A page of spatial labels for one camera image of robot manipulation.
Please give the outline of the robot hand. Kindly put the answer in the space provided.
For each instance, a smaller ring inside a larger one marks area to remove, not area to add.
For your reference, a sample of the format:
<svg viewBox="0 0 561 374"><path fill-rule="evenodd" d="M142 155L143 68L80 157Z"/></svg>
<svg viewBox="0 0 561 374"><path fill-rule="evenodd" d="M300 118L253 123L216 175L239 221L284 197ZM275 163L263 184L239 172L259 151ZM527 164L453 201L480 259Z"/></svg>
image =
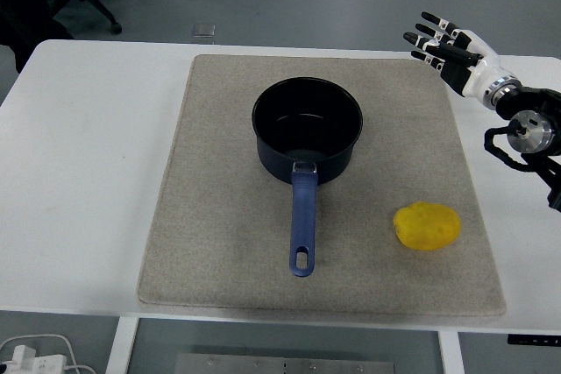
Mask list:
<svg viewBox="0 0 561 374"><path fill-rule="evenodd" d="M491 107L499 88L517 83L499 54L474 32L426 11L422 18L403 38L414 47L411 56L437 70L453 92Z"/></svg>

